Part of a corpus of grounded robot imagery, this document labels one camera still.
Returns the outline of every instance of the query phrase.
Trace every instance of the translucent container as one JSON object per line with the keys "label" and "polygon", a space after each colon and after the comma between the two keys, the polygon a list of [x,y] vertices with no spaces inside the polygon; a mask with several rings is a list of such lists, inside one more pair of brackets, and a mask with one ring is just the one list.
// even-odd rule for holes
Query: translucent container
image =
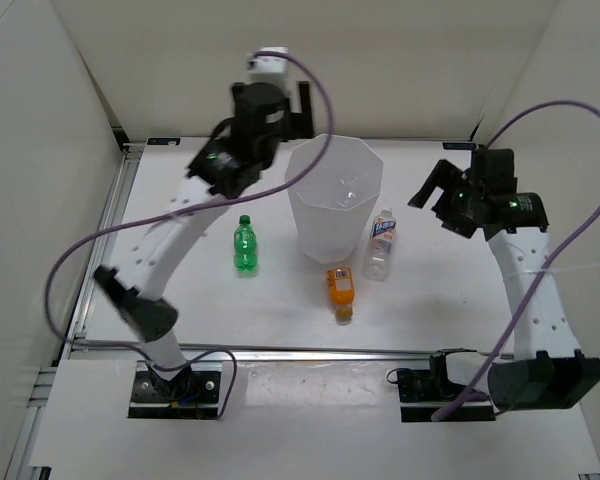
{"label": "translucent container", "polygon": [[[309,165],[326,135],[291,152],[285,180]],[[382,183],[383,162],[359,138],[334,136],[325,157],[288,190],[300,249],[319,263],[345,260],[358,244]]]}

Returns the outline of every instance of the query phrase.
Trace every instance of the purple cable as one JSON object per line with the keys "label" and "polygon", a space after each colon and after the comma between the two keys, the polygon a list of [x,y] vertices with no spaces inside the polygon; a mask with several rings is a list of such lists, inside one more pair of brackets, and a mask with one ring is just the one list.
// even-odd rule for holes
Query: purple cable
{"label": "purple cable", "polygon": [[[593,115],[595,115],[596,117],[598,117],[600,119],[600,109],[598,109],[592,105],[589,105],[588,103],[579,102],[577,100],[554,100],[551,102],[540,103],[534,107],[530,107],[527,110],[524,110],[523,112],[520,112],[518,115],[516,115],[511,120],[509,120],[493,136],[493,138],[487,143],[487,147],[490,147],[496,140],[498,140],[498,138],[500,138],[500,136],[504,132],[506,132],[514,123],[516,123],[521,118],[526,117],[527,115],[535,112],[536,110],[541,110],[543,108],[553,107],[553,106],[558,106],[558,105],[566,105],[566,106],[571,106],[571,107],[582,108],[582,109],[587,110],[588,112],[592,113]],[[527,305],[531,301],[531,298],[533,297],[533,294],[537,290],[538,285],[540,285],[540,282],[544,278],[544,276],[546,274],[546,272],[544,270],[549,268],[549,266],[558,257],[558,255],[560,255],[564,251],[565,248],[567,248],[576,238],[578,238],[587,228],[589,228],[591,226],[591,224],[598,219],[599,216],[600,216],[600,205],[593,211],[593,213],[591,215],[589,215],[589,218],[587,218],[582,225],[580,225],[578,228],[576,228],[575,231],[571,235],[569,235],[560,245],[558,245],[558,247],[549,255],[549,257],[547,257],[547,259],[542,264],[542,267],[540,267],[542,269],[542,271],[536,273],[536,276],[533,279],[533,282],[531,283],[529,290],[527,290],[527,293],[524,295],[524,297],[522,297],[522,300],[520,301],[520,305],[518,305],[518,308],[516,309],[513,316],[511,317],[511,321],[507,325],[507,328],[505,329],[504,333],[498,340],[498,343],[496,343],[496,346],[493,347],[493,350],[487,357],[487,360],[484,362],[482,367],[480,367],[480,369],[476,373],[475,377],[473,377],[473,379],[468,383],[468,385],[464,388],[464,390],[462,390],[460,395],[458,395],[458,397],[453,402],[451,402],[449,405],[446,405],[443,408],[440,408],[439,410],[436,410],[436,412],[431,416],[431,420],[442,421],[442,420],[446,419],[449,415],[451,415],[453,412],[455,412],[458,408],[462,407],[462,405],[467,401],[467,399],[471,395],[473,389],[477,385],[478,381],[487,372],[487,370],[489,369],[489,366],[491,366],[491,364],[498,357],[498,355],[500,355],[500,351],[504,347],[505,343],[507,343],[507,340],[509,340],[509,337],[513,333],[513,330],[516,328],[516,325],[518,324],[518,322],[520,321],[520,318],[522,317],[522,313],[524,312],[524,309],[527,308]]]}
{"label": "purple cable", "polygon": [[[53,315],[51,314],[51,288],[53,285],[53,279],[55,278],[56,274],[58,273],[58,270],[60,269],[62,264],[67,260],[67,258],[69,258],[76,250],[83,247],[84,245],[87,245],[88,243],[91,243],[95,239],[102,237],[104,235],[109,235],[110,233],[119,232],[121,230],[127,230],[129,228],[140,227],[143,225],[150,225],[153,223],[162,222],[162,221],[166,221],[166,220],[172,220],[174,216],[192,215],[195,212],[207,210],[209,208],[216,208],[216,207],[221,207],[221,206],[237,205],[239,203],[251,202],[253,200],[259,200],[261,198],[268,197],[275,193],[282,192],[283,190],[286,190],[287,188],[292,187],[293,185],[298,183],[300,180],[302,180],[305,176],[307,176],[307,174],[311,170],[314,169],[314,167],[318,164],[318,162],[322,159],[322,157],[324,157],[324,154],[326,153],[327,149],[329,148],[329,144],[331,143],[331,139],[333,137],[333,131],[335,128],[335,120],[333,117],[333,107],[331,104],[331,98],[329,97],[329,94],[327,93],[326,89],[324,88],[324,86],[322,85],[320,80],[318,80],[316,78],[316,76],[303,63],[301,63],[299,60],[297,60],[295,57],[289,55],[288,53],[259,51],[259,52],[256,52],[253,54],[253,58],[256,58],[256,57],[278,57],[278,58],[285,59],[288,62],[291,62],[299,70],[301,70],[309,78],[309,80],[311,80],[315,84],[316,88],[320,92],[320,96],[322,97],[322,100],[323,100],[326,110],[327,110],[327,137],[322,145],[322,148],[316,155],[316,158],[314,158],[311,161],[311,163],[304,170],[302,170],[297,176],[295,176],[288,182],[285,182],[285,183],[283,183],[277,187],[271,188],[269,190],[265,190],[263,192],[254,193],[251,195],[247,195],[245,197],[239,197],[239,198],[235,198],[233,200],[225,200],[225,201],[213,203],[213,204],[212,203],[200,203],[198,205],[192,205],[190,207],[176,210],[172,213],[158,215],[155,217],[146,218],[144,220],[137,220],[134,222],[123,223],[121,225],[116,225],[116,226],[109,227],[109,228],[104,228],[104,229],[94,232],[90,235],[87,235],[83,239],[81,239],[81,240],[77,241],[76,243],[74,243],[73,245],[71,245],[62,255],[60,255],[58,260],[56,260],[54,265],[51,267],[51,271],[49,272],[49,276],[47,277],[47,281],[45,282],[45,286],[44,286],[45,320],[46,320],[47,326],[49,327],[51,332],[56,337],[58,337],[60,340],[65,341],[65,336],[60,331],[60,329],[56,326],[55,322],[53,321]],[[66,342],[69,343],[70,345],[76,345],[76,346],[81,346],[81,347],[92,346],[92,344],[89,343],[88,341],[82,341],[82,340],[75,340],[75,339],[67,338]],[[210,355],[211,353],[217,353],[217,352],[226,353],[233,362],[233,374],[231,377],[231,382],[229,384],[229,388],[227,390],[227,395],[225,396],[224,404],[223,404],[217,418],[220,418],[222,416],[222,414],[224,413],[224,410],[227,405],[227,401],[231,394],[231,390],[233,389],[233,384],[235,382],[236,367],[237,367],[236,358],[233,355],[233,353],[231,353],[229,350],[224,349],[224,348],[214,348],[214,349],[209,350],[201,355],[198,355],[197,357],[195,357],[191,360],[187,360],[182,365],[178,365],[177,367],[168,367],[167,368],[167,367],[161,367],[160,365],[154,364],[152,362],[151,358],[146,353],[144,353],[141,348],[139,348],[135,345],[132,345],[130,343],[111,342],[111,341],[110,342],[99,342],[98,348],[125,348],[128,350],[132,350],[132,351],[136,352],[138,355],[140,355],[142,358],[144,358],[147,362],[151,363],[152,367],[154,369],[160,370],[163,372],[174,372],[174,371],[181,370],[193,363],[196,363],[197,361],[201,360],[202,358],[206,357],[207,355]]]}

